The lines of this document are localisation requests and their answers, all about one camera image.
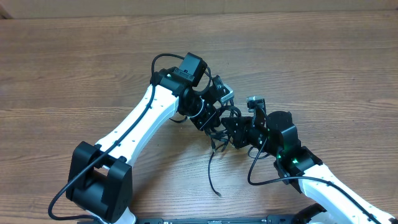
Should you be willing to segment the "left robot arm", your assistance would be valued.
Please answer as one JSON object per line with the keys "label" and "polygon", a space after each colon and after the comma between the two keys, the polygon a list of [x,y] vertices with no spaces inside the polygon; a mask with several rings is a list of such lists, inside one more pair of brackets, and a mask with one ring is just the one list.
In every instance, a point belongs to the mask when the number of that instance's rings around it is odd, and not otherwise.
{"label": "left robot arm", "polygon": [[178,67],[152,70],[150,85],[139,104],[109,134],[91,145],[81,142],[72,154],[67,199],[86,210],[78,223],[135,223],[130,211],[132,168],[156,131],[175,113],[200,131],[219,125],[214,104],[228,105],[234,93],[211,76],[207,63],[188,53]]}

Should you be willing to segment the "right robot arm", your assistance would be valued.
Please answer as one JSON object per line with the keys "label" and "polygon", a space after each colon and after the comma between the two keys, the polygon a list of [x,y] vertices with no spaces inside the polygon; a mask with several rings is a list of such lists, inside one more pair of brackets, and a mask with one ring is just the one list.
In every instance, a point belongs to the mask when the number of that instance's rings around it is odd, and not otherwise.
{"label": "right robot arm", "polygon": [[371,205],[342,183],[323,161],[303,146],[292,115],[275,111],[265,116],[222,118],[233,145],[250,145],[275,157],[279,180],[316,203],[309,223],[397,223],[397,218]]}

